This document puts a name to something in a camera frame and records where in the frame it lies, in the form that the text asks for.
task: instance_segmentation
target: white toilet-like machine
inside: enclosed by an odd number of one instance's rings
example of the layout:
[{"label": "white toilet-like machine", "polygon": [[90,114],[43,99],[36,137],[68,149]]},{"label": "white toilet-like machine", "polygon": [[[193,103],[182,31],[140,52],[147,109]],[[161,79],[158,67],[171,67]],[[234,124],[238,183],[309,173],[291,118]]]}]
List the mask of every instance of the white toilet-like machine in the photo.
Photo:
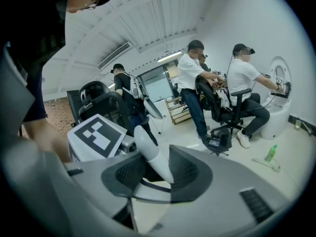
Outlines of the white toilet-like machine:
[{"label": "white toilet-like machine", "polygon": [[[271,62],[270,75],[272,81],[281,79],[283,82],[292,83],[291,73],[288,65],[286,61],[280,56],[273,58]],[[289,94],[287,98],[269,94],[269,97],[262,104],[262,106],[267,105],[271,100],[272,102],[266,107],[266,109],[270,112],[270,119],[261,130],[261,136],[267,140],[273,140],[279,137],[284,131],[290,115],[290,106],[292,102],[291,94]]]}]

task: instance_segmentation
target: white ceiling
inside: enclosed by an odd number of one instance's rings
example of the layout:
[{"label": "white ceiling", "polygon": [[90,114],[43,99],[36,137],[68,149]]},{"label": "white ceiling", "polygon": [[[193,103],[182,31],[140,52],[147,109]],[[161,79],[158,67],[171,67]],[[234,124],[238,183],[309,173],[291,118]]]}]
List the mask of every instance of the white ceiling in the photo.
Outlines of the white ceiling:
[{"label": "white ceiling", "polygon": [[[157,59],[184,50],[213,0],[111,0],[95,10],[66,16],[66,46],[44,66],[44,100],[66,95],[93,80],[106,85],[114,63],[134,75],[159,66]],[[127,42],[133,48],[103,70],[99,65]]]}]

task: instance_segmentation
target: metal rack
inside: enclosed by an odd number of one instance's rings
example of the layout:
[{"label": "metal rack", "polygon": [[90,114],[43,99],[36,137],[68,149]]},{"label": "metal rack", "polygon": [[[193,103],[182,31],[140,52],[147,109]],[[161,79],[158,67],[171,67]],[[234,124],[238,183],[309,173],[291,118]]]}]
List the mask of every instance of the metal rack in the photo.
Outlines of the metal rack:
[{"label": "metal rack", "polygon": [[179,102],[179,100],[181,100],[181,97],[177,97],[177,98],[174,98],[174,99],[171,99],[168,101],[166,99],[164,100],[166,102],[166,106],[168,108],[172,123],[174,123],[174,124],[181,123],[181,122],[191,118],[189,109],[182,110],[181,112],[175,111],[175,110],[179,110],[179,108],[181,108],[181,107],[183,107],[185,109],[185,107],[187,107],[187,105],[185,103],[184,104],[176,104],[174,106],[169,105],[170,103]]}]

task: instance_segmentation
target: plastic bottle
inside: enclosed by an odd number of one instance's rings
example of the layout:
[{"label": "plastic bottle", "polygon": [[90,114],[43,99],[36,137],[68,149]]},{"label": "plastic bottle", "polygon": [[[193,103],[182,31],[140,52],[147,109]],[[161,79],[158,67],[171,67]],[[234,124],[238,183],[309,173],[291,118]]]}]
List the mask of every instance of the plastic bottle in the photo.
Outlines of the plastic bottle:
[{"label": "plastic bottle", "polygon": [[276,154],[276,148],[277,145],[274,145],[273,147],[270,148],[268,155],[265,157],[265,161],[270,162],[273,158],[273,156],[275,156]]}]

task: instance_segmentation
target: black t-shirt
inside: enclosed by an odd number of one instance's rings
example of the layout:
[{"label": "black t-shirt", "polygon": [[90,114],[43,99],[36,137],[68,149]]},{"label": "black t-shirt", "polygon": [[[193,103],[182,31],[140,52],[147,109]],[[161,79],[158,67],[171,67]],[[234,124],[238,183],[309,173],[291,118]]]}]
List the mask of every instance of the black t-shirt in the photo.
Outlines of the black t-shirt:
[{"label": "black t-shirt", "polygon": [[[130,90],[130,77],[127,74],[120,73],[114,76],[115,90],[123,87]],[[128,115],[135,115],[144,112],[145,106],[142,99],[135,99],[131,94],[123,90],[123,101],[127,105]]]},{"label": "black t-shirt", "polygon": [[41,91],[45,63],[65,45],[67,0],[1,0],[11,4],[2,19],[0,48],[10,42],[10,55],[28,73],[27,89],[35,101],[24,122],[47,117]]}]

